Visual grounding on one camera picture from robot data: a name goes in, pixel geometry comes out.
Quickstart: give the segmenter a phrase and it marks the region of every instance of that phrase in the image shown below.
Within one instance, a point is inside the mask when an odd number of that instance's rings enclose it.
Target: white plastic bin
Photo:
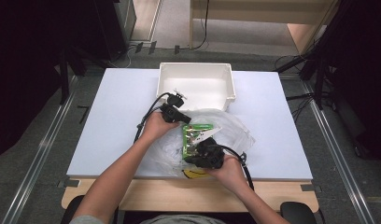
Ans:
[[[157,97],[175,90],[187,98],[180,111],[225,111],[236,98],[229,63],[161,63]]]

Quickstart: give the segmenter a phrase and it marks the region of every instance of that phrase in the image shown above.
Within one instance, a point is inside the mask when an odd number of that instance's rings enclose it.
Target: shirt sleeve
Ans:
[[[82,224],[82,223],[104,224],[103,221],[101,221],[100,219],[98,219],[96,217],[92,217],[92,216],[80,216],[80,217],[76,217],[76,218],[72,219],[69,224]]]
[[[193,224],[225,224],[222,220],[212,217],[203,217],[197,215],[161,215],[153,219],[145,220],[140,224],[177,224],[177,223],[193,223]]]

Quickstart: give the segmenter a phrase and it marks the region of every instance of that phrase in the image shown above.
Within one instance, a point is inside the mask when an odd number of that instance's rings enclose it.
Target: gray carpet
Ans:
[[[170,49],[156,49],[153,54],[148,54],[148,49],[136,54],[132,50],[129,56],[132,58],[129,67],[135,68],[159,68],[161,62],[209,62],[230,63],[233,70],[245,71],[271,71],[278,59],[274,56],[190,50],[182,50],[175,55]],[[290,58],[284,58],[279,63],[288,60]],[[126,67],[129,65],[129,59],[123,55],[113,64],[117,67]],[[84,109],[78,108],[78,105],[92,105],[104,73],[103,69],[92,64],[88,64],[88,67],[86,76],[79,79],[74,102],[21,213],[19,223],[60,223],[64,213],[61,207],[64,189],[58,188],[57,183],[66,178],[66,170],[85,123],[84,121],[79,123]],[[290,72],[295,73],[297,69],[293,68]],[[299,79],[283,79],[282,85],[287,96],[303,93]],[[18,144],[0,157],[0,222],[36,154],[39,142],[54,118],[59,102],[60,91],[50,98]],[[301,100],[290,101],[291,111],[295,110],[300,102]],[[361,190],[367,198],[381,197],[381,162],[357,158],[340,118],[327,106],[324,111]],[[313,183],[321,189],[317,192],[317,197],[327,223],[360,223],[309,106],[300,115],[296,125],[314,176]],[[381,223],[381,202],[374,200],[369,205],[376,222]],[[319,214],[316,214],[316,219],[318,223],[322,223]]]

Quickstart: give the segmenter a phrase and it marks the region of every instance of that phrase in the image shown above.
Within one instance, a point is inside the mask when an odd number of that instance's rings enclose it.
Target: yellow object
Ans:
[[[207,174],[204,170],[183,170],[182,173],[184,173],[188,179],[209,176],[209,174]]]

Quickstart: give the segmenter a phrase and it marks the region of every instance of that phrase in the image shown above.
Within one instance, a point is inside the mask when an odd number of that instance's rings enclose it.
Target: cable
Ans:
[[[207,39],[207,20],[208,20],[208,7],[209,7],[209,5],[210,5],[210,0],[207,0],[207,9],[205,10],[205,38],[203,39],[203,42],[198,47],[193,48],[192,50],[199,49],[205,43],[205,40]]]
[[[130,50],[132,50],[132,49],[136,49],[136,48],[130,48],[129,50],[127,50],[126,55],[127,55],[127,58],[129,58],[129,64],[127,64],[127,66],[125,68],[128,68],[132,64],[132,59],[130,58],[130,55],[129,55]]]
[[[144,123],[145,123],[145,121],[147,121],[147,118],[149,117],[149,115],[150,115],[153,111],[155,111],[155,110],[157,110],[157,109],[160,108],[159,106],[153,108],[153,106],[155,106],[156,103],[158,103],[158,101],[159,101],[164,95],[170,95],[170,93],[169,93],[169,92],[165,92],[165,93],[163,93],[162,95],[160,95],[160,96],[155,100],[155,102],[153,102],[152,106],[149,108],[147,114],[142,118],[141,122],[137,125],[138,130],[137,130],[137,134],[135,135],[135,138],[134,138],[134,141],[135,141],[135,142],[138,140],[138,138],[139,138],[139,136],[140,136],[140,134],[141,134],[141,131],[142,131],[142,129],[144,128]]]
[[[325,93],[327,95],[322,95],[321,97],[322,98],[330,98],[331,97],[331,93],[328,92],[328,91],[323,91],[322,93]],[[310,93],[306,93],[306,94],[302,94],[302,95],[297,95],[297,96],[288,96],[286,97],[286,100],[287,101],[291,101],[291,100],[296,100],[296,99],[302,99],[304,97],[315,97],[316,94],[313,93],[313,92],[310,92]]]
[[[324,214],[322,214],[322,211],[321,209],[318,209],[318,212],[319,212],[319,215],[321,216],[321,220],[322,220],[322,223],[325,224],[325,217],[324,217]]]
[[[307,49],[306,49],[306,51],[305,51],[305,53],[302,55],[302,54],[299,54],[299,55],[285,55],[285,56],[281,56],[281,57],[279,57],[277,60],[275,60],[275,70],[277,70],[277,63],[278,63],[278,61],[280,61],[281,59],[283,59],[283,58],[285,58],[285,57],[290,57],[290,56],[292,56],[293,57],[293,59],[292,60],[295,60],[296,58],[302,58],[303,59],[303,62],[302,63],[304,63],[304,62],[311,62],[311,61],[314,61],[314,60],[309,60],[309,59],[306,59],[306,58],[304,58],[303,56],[304,55],[306,55],[306,54],[309,54],[309,51],[311,51],[311,50],[313,50],[314,49],[314,47],[316,46],[316,44],[318,43],[318,41],[319,41],[319,39],[320,38],[318,38],[317,40],[313,40],[313,44],[312,45],[310,45]],[[295,67],[299,72],[301,72],[301,70],[302,69],[299,69],[296,65],[293,65],[293,67]]]
[[[200,18],[200,23],[202,25],[202,29],[203,29],[203,32],[205,33],[205,36],[207,36],[207,30],[206,30],[205,26],[203,25],[203,19],[202,18]],[[207,43],[207,46],[204,49],[200,49],[199,51],[204,51],[204,50],[208,49],[208,47],[210,46],[210,43],[208,42],[208,40],[205,40],[205,41]]]
[[[243,159],[239,154],[237,154],[236,151],[234,151],[233,149],[231,149],[229,147],[225,147],[225,146],[222,146],[222,145],[210,145],[208,147],[222,147],[223,149],[229,151],[232,155],[237,157],[237,159],[240,161],[240,163],[241,163],[241,165],[243,167],[244,173],[246,173],[246,177],[247,177],[247,181],[248,181],[249,187],[252,188],[252,190],[254,190],[254,183],[252,183],[251,175],[249,174],[249,170],[248,170],[248,168],[246,166],[246,160],[245,159]]]
[[[113,64],[112,62],[108,62],[109,64],[111,64],[113,67],[115,68],[118,68],[115,64]]]
[[[292,116],[294,118],[294,122],[296,123],[296,121],[298,121],[298,117],[301,115],[303,109],[310,103],[313,101],[313,97],[312,96],[309,96],[305,99],[303,99],[303,101],[298,105],[298,109],[296,109],[295,111],[292,112]]]

